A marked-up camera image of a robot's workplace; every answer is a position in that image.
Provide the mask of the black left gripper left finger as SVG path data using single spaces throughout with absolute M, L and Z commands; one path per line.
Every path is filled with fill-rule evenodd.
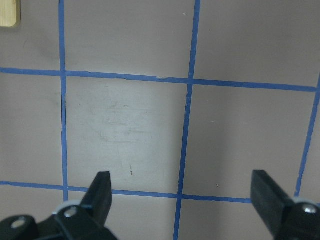
M 0 222 L 2 240 L 116 240 L 105 227 L 112 206 L 111 175 L 98 172 L 77 204 L 62 205 L 39 223 L 31 215 L 13 215 Z

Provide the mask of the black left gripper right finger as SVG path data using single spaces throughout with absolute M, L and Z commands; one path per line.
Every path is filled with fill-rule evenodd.
M 251 202 L 274 240 L 318 240 L 320 207 L 290 197 L 264 170 L 253 170 Z

